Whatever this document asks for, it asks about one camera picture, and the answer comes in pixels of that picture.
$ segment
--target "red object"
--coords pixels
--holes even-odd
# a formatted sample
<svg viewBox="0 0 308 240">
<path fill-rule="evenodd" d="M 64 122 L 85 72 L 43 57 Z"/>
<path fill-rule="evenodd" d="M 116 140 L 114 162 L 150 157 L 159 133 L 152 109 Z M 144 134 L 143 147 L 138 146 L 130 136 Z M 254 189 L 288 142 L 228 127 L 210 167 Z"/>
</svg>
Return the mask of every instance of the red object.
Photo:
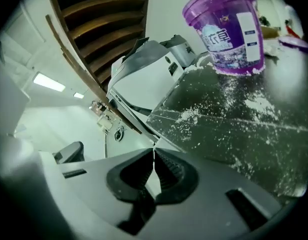
<svg viewBox="0 0 308 240">
<path fill-rule="evenodd" d="M 301 38 L 299 37 L 299 35 L 296 34 L 296 33 L 293 31 L 293 29 L 291 29 L 289 26 L 286 26 L 286 29 L 287 29 L 287 32 L 288 32 L 290 35 L 292 35 L 292 36 L 295 37 L 295 38 L 301 39 Z"/>
</svg>

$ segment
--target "ceiling light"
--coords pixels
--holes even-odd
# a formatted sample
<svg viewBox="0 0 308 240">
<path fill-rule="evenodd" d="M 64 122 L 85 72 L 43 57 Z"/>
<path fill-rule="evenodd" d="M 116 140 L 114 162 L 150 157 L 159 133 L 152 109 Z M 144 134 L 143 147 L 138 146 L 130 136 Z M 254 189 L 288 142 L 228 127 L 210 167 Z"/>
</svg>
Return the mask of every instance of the ceiling light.
<svg viewBox="0 0 308 240">
<path fill-rule="evenodd" d="M 53 79 L 50 79 L 46 75 L 43 75 L 41 73 L 38 73 L 37 76 L 33 80 L 34 84 L 44 86 L 50 89 L 53 89 L 55 91 L 63 92 L 65 89 L 65 85 L 54 81 Z"/>
<path fill-rule="evenodd" d="M 84 98 L 84 95 L 83 95 L 83 94 L 80 94 L 80 93 L 78 93 L 78 92 L 75 92 L 74 97 L 75 97 L 75 98 L 79 98 L 79 99 L 83 99 L 83 98 Z"/>
</svg>

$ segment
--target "bucket label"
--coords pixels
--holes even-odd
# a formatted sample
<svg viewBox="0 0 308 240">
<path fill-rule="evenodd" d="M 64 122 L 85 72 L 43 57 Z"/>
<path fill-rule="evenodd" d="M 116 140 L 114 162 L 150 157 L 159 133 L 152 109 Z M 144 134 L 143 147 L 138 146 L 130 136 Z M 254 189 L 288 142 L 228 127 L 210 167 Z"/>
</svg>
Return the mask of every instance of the bucket label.
<svg viewBox="0 0 308 240">
<path fill-rule="evenodd" d="M 248 62 L 258 61 L 261 58 L 258 32 L 251 12 L 236 14 L 240 28 L 243 33 L 246 60 Z"/>
<path fill-rule="evenodd" d="M 202 28 L 202 39 L 211 52 L 219 52 L 232 49 L 233 44 L 226 28 L 219 28 L 216 25 L 205 25 Z"/>
</svg>

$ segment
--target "wooden beam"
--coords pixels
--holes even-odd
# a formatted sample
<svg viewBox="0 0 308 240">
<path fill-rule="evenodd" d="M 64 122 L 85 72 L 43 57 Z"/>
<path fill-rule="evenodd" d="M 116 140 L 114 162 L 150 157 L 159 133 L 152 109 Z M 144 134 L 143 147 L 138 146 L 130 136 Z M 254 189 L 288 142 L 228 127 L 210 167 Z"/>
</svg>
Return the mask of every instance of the wooden beam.
<svg viewBox="0 0 308 240">
<path fill-rule="evenodd" d="M 47 24 L 50 27 L 50 30 L 52 31 L 56 41 L 58 42 L 61 50 L 63 51 L 63 56 L 65 57 L 66 61 L 70 64 L 70 66 L 73 68 L 73 70 L 78 74 L 78 76 L 83 80 L 83 82 L 92 90 L 93 93 L 102 101 L 104 102 L 115 114 L 117 114 L 130 128 L 136 130 L 138 133 L 141 134 L 141 132 L 134 127 L 133 124 L 131 124 L 130 121 L 128 121 L 120 111 L 118 111 L 116 108 L 112 107 L 106 97 L 105 91 L 99 86 L 98 83 L 94 81 L 90 77 L 90 75 L 81 67 L 81 65 L 76 61 L 74 56 L 70 53 L 70 51 L 66 48 L 66 46 L 63 44 L 62 40 L 60 39 L 59 34 L 57 33 L 56 29 L 53 26 L 51 17 L 49 15 L 45 16 Z"/>
<path fill-rule="evenodd" d="M 75 14 L 85 14 L 88 10 L 93 8 L 99 9 L 102 8 L 102 6 L 113 6 L 116 4 L 123 6 L 125 3 L 141 5 L 144 1 L 145 0 L 86 0 L 65 8 L 62 10 L 62 14 L 66 20 L 68 17 L 72 17 Z"/>
<path fill-rule="evenodd" d="M 145 3 L 142 7 L 142 13 L 144 14 L 144 17 L 141 21 L 141 25 L 144 29 L 143 33 L 142 33 L 142 37 L 145 38 L 145 29 L 146 29 L 146 22 L 147 22 L 147 17 L 148 17 L 148 6 L 149 6 L 149 0 L 145 0 Z"/>
<path fill-rule="evenodd" d="M 107 69 L 103 70 L 98 76 L 97 79 L 99 83 L 102 85 L 108 78 L 111 77 L 112 68 L 108 67 Z"/>
<path fill-rule="evenodd" d="M 118 60 L 123 55 L 128 54 L 130 50 L 133 49 L 136 41 L 137 39 L 129 40 L 109 50 L 108 52 L 105 52 L 101 57 L 97 58 L 89 65 L 90 70 L 98 76 L 105 65 L 114 63 L 115 60 Z"/>
<path fill-rule="evenodd" d="M 70 31 L 70 35 L 75 40 L 86 33 L 103 27 L 107 24 L 112 24 L 115 22 L 122 22 L 122 21 L 141 21 L 143 18 L 143 14 L 139 11 L 126 11 L 126 12 L 119 12 L 114 14 L 105 15 L 91 21 L 84 23 L 76 27 L 75 29 Z"/>
<path fill-rule="evenodd" d="M 80 53 L 85 60 L 88 60 L 89 57 L 97 53 L 98 50 L 103 49 L 109 44 L 118 43 L 120 40 L 136 38 L 143 32 L 143 30 L 144 29 L 141 27 L 141 25 L 133 25 L 121 28 L 109 34 L 103 35 L 93 42 L 90 42 L 80 50 Z"/>
</svg>

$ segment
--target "purple plastic bucket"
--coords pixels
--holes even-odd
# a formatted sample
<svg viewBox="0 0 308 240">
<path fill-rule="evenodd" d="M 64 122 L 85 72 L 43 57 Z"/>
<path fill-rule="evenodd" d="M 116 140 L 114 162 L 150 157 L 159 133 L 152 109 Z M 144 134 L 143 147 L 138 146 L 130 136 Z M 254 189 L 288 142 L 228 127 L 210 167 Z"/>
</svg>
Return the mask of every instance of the purple plastic bucket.
<svg viewBox="0 0 308 240">
<path fill-rule="evenodd" d="M 264 68 L 263 37 L 255 0 L 190 0 L 183 16 L 212 56 L 218 73 L 259 74 Z"/>
</svg>

